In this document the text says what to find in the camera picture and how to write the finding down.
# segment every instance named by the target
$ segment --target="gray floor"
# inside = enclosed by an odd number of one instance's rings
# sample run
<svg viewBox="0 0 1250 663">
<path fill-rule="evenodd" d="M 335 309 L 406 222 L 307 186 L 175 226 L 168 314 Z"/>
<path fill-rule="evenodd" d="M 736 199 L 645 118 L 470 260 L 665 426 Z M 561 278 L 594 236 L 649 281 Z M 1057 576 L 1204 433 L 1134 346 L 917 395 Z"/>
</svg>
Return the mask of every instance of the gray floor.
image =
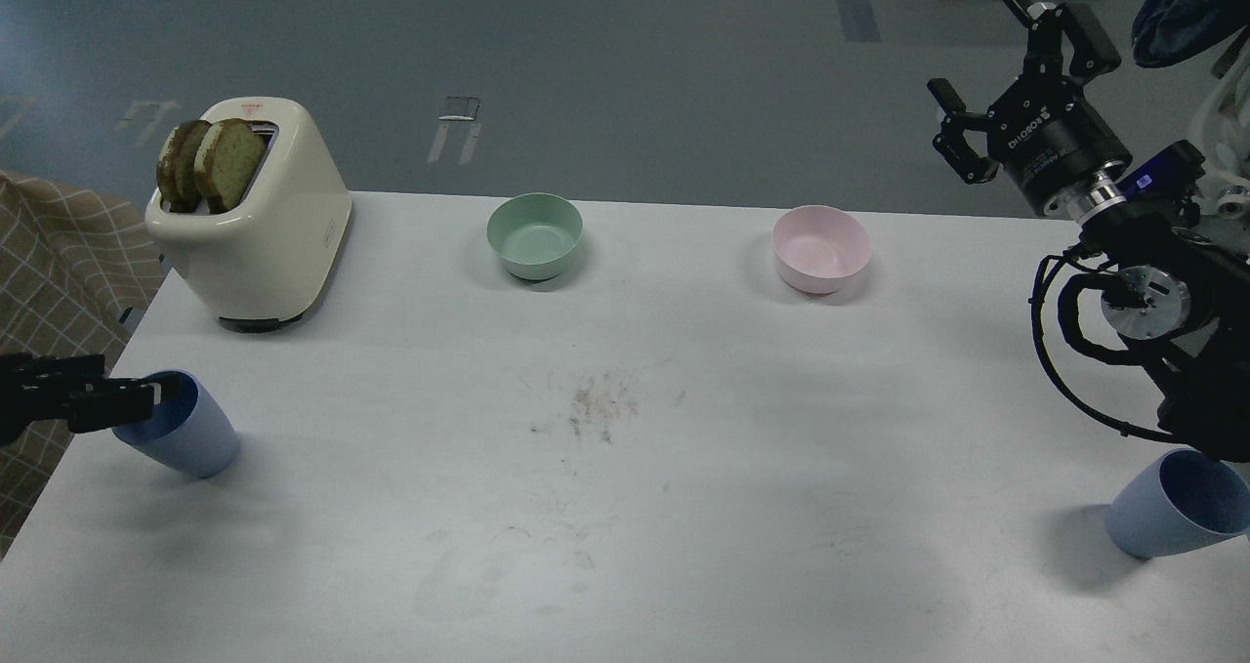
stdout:
<svg viewBox="0 0 1250 663">
<path fill-rule="evenodd" d="M 1136 68 L 1142 0 L 1080 1 L 1126 56 L 1089 98 L 1142 161 L 1214 55 Z M 0 0 L 0 168 L 142 203 L 175 123 L 276 95 L 352 189 L 1026 216 L 930 149 L 925 90 L 982 109 L 1024 41 L 999 0 Z M 466 164 L 462 126 L 426 163 L 448 95 L 481 99 Z"/>
</svg>

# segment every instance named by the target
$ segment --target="bowl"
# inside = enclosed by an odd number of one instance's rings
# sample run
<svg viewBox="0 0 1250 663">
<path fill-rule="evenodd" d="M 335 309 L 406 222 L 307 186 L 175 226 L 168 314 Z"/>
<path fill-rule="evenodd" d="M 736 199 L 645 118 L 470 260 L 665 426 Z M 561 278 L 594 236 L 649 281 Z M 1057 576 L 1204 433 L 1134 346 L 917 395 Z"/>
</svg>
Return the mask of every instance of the bowl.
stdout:
<svg viewBox="0 0 1250 663">
<path fill-rule="evenodd" d="M 831 294 L 859 274 L 872 254 L 864 226 L 846 211 L 811 204 L 786 211 L 772 226 L 778 273 L 808 294 Z"/>
<path fill-rule="evenodd" d="M 561 196 L 522 194 L 495 209 L 486 240 L 509 273 L 522 280 L 549 280 L 572 263 L 581 240 L 581 214 Z"/>
</svg>

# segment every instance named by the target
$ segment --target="dark blue fabric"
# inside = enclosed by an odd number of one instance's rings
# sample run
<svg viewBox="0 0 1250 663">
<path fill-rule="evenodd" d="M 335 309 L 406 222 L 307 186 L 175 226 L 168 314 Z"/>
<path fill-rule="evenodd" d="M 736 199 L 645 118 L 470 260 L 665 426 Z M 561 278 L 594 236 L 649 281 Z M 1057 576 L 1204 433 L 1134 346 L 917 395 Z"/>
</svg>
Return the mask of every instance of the dark blue fabric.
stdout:
<svg viewBox="0 0 1250 663">
<path fill-rule="evenodd" d="M 1132 59 L 1166 68 L 1250 25 L 1250 0 L 1146 0 L 1132 21 Z"/>
</svg>

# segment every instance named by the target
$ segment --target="checkered cloth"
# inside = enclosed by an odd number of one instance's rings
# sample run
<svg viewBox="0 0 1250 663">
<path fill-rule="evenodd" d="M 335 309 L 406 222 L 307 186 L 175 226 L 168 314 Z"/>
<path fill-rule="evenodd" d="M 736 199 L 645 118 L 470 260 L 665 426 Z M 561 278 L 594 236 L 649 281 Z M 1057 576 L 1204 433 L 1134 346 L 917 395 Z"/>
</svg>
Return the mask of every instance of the checkered cloth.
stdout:
<svg viewBox="0 0 1250 663">
<path fill-rule="evenodd" d="M 0 353 L 102 353 L 111 368 L 130 338 L 125 316 L 148 308 L 164 276 L 128 201 L 0 170 Z M 39 422 L 0 448 L 0 558 L 69 440 L 64 422 Z"/>
</svg>

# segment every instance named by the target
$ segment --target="cable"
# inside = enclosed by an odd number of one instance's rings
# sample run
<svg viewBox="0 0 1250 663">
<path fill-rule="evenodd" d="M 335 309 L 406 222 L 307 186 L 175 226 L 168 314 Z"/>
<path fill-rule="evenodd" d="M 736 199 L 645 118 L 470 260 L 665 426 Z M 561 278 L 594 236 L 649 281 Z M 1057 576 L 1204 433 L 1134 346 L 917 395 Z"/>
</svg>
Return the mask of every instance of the cable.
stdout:
<svg viewBox="0 0 1250 663">
<path fill-rule="evenodd" d="M 1072 268 L 1076 268 L 1082 273 L 1091 273 L 1091 274 L 1105 273 L 1115 266 L 1115 263 L 1112 263 L 1111 260 L 1104 260 L 1102 263 L 1099 264 L 1098 268 L 1090 268 L 1089 265 L 1082 265 L 1081 263 L 1078 263 L 1079 258 L 1098 258 L 1098 255 L 1099 255 L 1098 253 L 1086 251 L 1081 244 L 1076 244 L 1065 250 L 1062 255 L 1051 255 L 1049 258 L 1062 260 L 1064 263 L 1071 265 Z"/>
<path fill-rule="evenodd" d="M 1059 293 L 1059 330 L 1069 348 L 1092 358 L 1104 365 L 1141 365 L 1144 354 L 1134 348 L 1114 349 L 1099 345 L 1085 338 L 1081 330 L 1080 295 L 1085 290 L 1102 293 L 1102 299 L 1112 306 L 1144 308 L 1145 301 L 1132 294 L 1128 285 L 1116 275 L 1106 273 L 1079 273 L 1068 278 Z"/>
<path fill-rule="evenodd" d="M 1112 418 L 1108 414 L 1104 414 L 1102 412 L 1099 412 L 1098 409 L 1094 409 L 1089 404 L 1085 404 L 1085 402 L 1081 400 L 1080 397 L 1076 397 L 1075 392 L 1072 392 L 1071 388 L 1068 387 L 1068 383 L 1065 383 L 1064 378 L 1059 374 L 1059 369 L 1056 369 L 1055 364 L 1050 360 L 1050 354 L 1046 352 L 1046 343 L 1044 340 L 1041 311 L 1042 306 L 1046 303 L 1046 295 L 1049 294 L 1051 285 L 1055 283 L 1055 278 L 1059 276 L 1059 273 L 1062 270 L 1064 265 L 1072 265 L 1074 268 L 1080 268 L 1080 265 L 1075 264 L 1075 261 L 1071 258 L 1068 258 L 1068 255 L 1070 255 L 1071 253 L 1072 250 L 1070 249 L 1065 253 L 1065 255 L 1048 255 L 1041 259 L 1041 263 L 1038 264 L 1038 274 L 1034 276 L 1032 280 L 1032 296 L 1029 298 L 1029 306 L 1032 321 L 1032 345 L 1038 352 L 1038 360 L 1041 363 L 1041 369 L 1046 373 L 1046 378 L 1049 378 L 1050 383 L 1055 385 L 1055 389 L 1059 390 L 1059 394 L 1064 395 L 1064 398 L 1068 402 L 1072 403 L 1072 405 L 1080 409 L 1086 417 L 1094 419 L 1095 422 L 1099 422 L 1100 424 L 1115 429 L 1116 432 L 1120 433 L 1120 435 L 1124 437 L 1131 435 L 1131 437 L 1144 438 L 1146 440 L 1155 440 L 1159 443 L 1185 443 L 1184 440 L 1174 435 L 1170 435 L 1166 432 L 1146 429 L 1136 424 Z M 1050 263 L 1058 263 L 1058 264 L 1054 268 L 1050 268 Z"/>
</svg>

